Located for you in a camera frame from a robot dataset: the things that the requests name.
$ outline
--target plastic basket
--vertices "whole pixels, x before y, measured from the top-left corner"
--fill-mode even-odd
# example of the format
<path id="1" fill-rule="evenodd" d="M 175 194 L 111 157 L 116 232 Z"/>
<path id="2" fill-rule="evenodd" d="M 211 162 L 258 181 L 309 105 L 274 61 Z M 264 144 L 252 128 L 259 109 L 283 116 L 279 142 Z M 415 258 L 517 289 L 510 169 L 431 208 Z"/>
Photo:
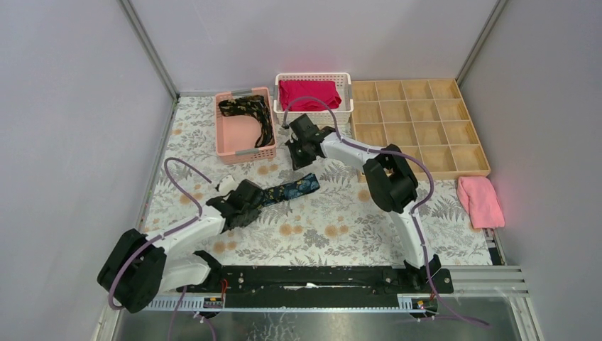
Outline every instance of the plastic basket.
<path id="1" fill-rule="evenodd" d="M 224 117 L 221 115 L 218 103 L 225 99 L 234 99 L 241 96 L 249 96 L 252 94 L 260 94 L 266 100 L 266 105 L 270 108 L 270 119 L 272 120 L 272 130 L 274 134 L 274 140 L 271 145 L 260 148 L 250 148 L 245 150 L 228 150 L 224 139 L 228 136 L 239 137 L 240 134 L 245 134 L 245 131 L 228 131 L 224 124 L 224 118 L 229 119 L 230 117 Z M 235 92 L 222 92 L 215 95 L 215 149 L 217 155 L 221 161 L 227 165 L 232 163 L 249 162 L 255 160 L 261 160 L 264 158 L 273 158 L 276 156 L 276 130 L 275 122 L 272 115 L 271 97 L 270 91 L 267 87 L 255 87 L 251 90 L 241 90 Z"/>
<path id="2" fill-rule="evenodd" d="M 278 91 L 278 83 L 281 80 L 331 80 L 336 85 L 336 91 L 341 97 L 341 104 L 338 108 L 333 109 L 338 124 L 346 124 L 349 121 L 351 112 L 354 110 L 353 92 L 351 91 L 351 76 L 349 73 L 280 73 L 276 76 L 274 87 L 274 112 L 278 116 L 278 121 L 282 124 L 284 118 L 284 110 L 280 104 L 280 91 Z M 333 125 L 332 116 L 327 110 L 322 112 L 288 112 L 286 116 L 287 122 L 290 122 L 299 116 L 307 114 L 315 124 Z"/>

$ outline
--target pink cloth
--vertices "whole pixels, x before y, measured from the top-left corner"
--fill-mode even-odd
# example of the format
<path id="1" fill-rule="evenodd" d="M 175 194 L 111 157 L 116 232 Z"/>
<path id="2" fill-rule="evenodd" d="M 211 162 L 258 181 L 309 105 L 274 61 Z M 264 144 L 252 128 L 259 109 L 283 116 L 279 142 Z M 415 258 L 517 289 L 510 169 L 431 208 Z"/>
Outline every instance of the pink cloth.
<path id="1" fill-rule="evenodd" d="M 301 96 L 313 96 L 328 104 L 330 109 L 336 109 L 341 104 L 341 97 L 336 91 L 336 85 L 331 80 L 281 80 L 278 83 L 280 104 L 283 110 L 289 103 Z M 323 105 L 311 99 L 295 102 L 291 112 L 321 112 L 326 110 Z"/>
<path id="2" fill-rule="evenodd" d="M 476 229 L 504 227 L 505 220 L 491 181 L 484 176 L 461 176 L 458 179 L 458 199 L 469 213 Z"/>

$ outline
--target wooden grid organizer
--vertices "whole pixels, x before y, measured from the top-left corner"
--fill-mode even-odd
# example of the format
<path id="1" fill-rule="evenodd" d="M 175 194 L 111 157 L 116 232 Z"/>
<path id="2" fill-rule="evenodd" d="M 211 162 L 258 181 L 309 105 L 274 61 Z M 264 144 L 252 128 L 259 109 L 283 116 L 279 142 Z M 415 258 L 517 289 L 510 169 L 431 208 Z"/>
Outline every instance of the wooden grid organizer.
<path id="1" fill-rule="evenodd" d="M 455 80 L 352 82 L 354 138 L 372 146 L 397 145 L 422 161 L 435 180 L 487 176 L 489 162 Z M 408 161 L 418 180 L 426 174 Z M 359 180 L 365 181 L 359 173 Z"/>

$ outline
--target floral tablecloth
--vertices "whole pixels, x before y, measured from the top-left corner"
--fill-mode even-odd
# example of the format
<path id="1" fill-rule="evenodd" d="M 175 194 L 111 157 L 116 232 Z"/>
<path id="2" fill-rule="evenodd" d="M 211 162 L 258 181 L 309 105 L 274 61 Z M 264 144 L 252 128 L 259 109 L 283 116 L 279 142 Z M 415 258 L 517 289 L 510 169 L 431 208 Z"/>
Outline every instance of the floral tablecloth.
<path id="1" fill-rule="evenodd" d="M 293 171 L 288 133 L 276 135 L 272 160 L 224 165 L 215 154 L 213 97 L 182 97 L 174 117 L 165 157 L 181 158 L 214 182 L 226 174 L 247 178 L 262 188 L 316 174 L 321 188 L 310 195 L 263 209 L 251 225 L 204 240 L 207 250 L 228 265 L 398 265 L 403 263 L 399 237 L 389 216 L 372 202 L 356 171 L 335 160 L 319 159 Z M 217 192 L 190 170 L 172 163 L 175 179 L 199 201 Z M 451 180 L 437 181 L 433 198 L 420 209 L 427 238 L 444 265 L 491 264 L 483 233 L 471 228 Z M 428 183 L 420 183 L 419 197 Z M 152 231 L 196 213 L 195 206 L 160 170 L 142 230 Z"/>

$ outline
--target red towel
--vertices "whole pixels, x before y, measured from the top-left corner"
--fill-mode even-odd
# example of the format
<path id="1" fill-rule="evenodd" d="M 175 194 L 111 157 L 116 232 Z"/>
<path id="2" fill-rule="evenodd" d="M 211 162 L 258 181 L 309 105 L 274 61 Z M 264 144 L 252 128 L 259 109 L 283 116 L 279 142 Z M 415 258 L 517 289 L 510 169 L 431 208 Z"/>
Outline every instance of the red towel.
<path id="1" fill-rule="evenodd" d="M 293 100 L 301 96 L 313 96 L 328 104 L 330 109 L 336 109 L 341 104 L 341 97 L 336 92 L 336 85 L 331 80 L 281 80 L 280 104 L 283 110 Z M 291 112 L 321 112 L 326 110 L 323 105 L 311 99 L 302 99 L 295 102 L 290 108 Z"/>

